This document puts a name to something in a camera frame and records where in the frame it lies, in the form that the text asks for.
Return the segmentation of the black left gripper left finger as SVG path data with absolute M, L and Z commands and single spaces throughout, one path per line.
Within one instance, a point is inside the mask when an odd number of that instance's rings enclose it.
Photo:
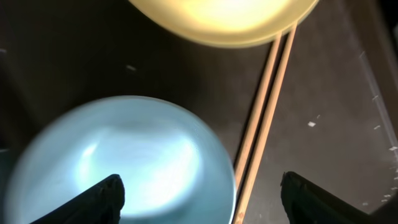
M 122 179 L 112 174 L 32 224 L 118 224 L 124 203 Z

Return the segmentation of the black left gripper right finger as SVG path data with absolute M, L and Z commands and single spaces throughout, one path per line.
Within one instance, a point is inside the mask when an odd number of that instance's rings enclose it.
M 397 196 L 364 213 L 295 172 L 285 172 L 280 197 L 290 224 L 397 224 Z

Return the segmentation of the light blue saucer plate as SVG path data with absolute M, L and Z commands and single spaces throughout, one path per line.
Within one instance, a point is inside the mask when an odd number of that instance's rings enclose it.
M 11 175 L 6 223 L 30 223 L 109 175 L 121 177 L 122 223 L 231 223 L 233 167 L 216 134 L 167 101 L 115 96 L 47 126 Z

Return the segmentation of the wooden chopstick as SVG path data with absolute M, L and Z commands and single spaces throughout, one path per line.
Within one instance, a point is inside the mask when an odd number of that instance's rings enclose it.
M 234 171 L 235 171 L 235 181 L 236 181 L 237 190 L 239 189 L 241 181 L 243 179 L 245 166 L 255 139 L 256 130 L 259 125 L 262 108 L 264 106 L 264 102 L 266 99 L 268 86 L 271 80 L 272 70 L 274 68 L 281 38 L 282 38 L 282 33 L 279 32 L 272 43 L 271 50 L 269 52 L 269 56 L 266 61 L 266 65 L 264 67 L 264 71 L 261 76 L 259 88 L 256 92 L 256 97 L 254 99 L 254 104 L 251 109 L 243 141 L 239 149 L 238 158 L 236 159 L 236 165 L 234 167 Z
M 287 34 L 287 41 L 284 45 L 279 64 L 274 64 L 272 70 L 271 80 L 268 86 L 268 91 L 264 106 L 262 108 L 259 125 L 256 130 L 255 139 L 249 154 L 243 179 L 238 190 L 241 192 L 237 194 L 236 209 L 234 212 L 233 223 L 242 224 L 248 207 L 256 176 L 261 164 L 262 155 L 264 153 L 267 138 L 271 128 L 272 120 L 275 113 L 278 97 L 281 91 L 285 71 L 289 61 L 289 56 L 292 44 L 295 37 L 298 22 L 295 21 Z

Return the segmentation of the yellow round plate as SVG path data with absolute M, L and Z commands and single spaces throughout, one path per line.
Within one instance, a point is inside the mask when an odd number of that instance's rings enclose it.
M 171 33 L 220 48 L 262 45 L 303 21 L 318 0 L 129 0 Z

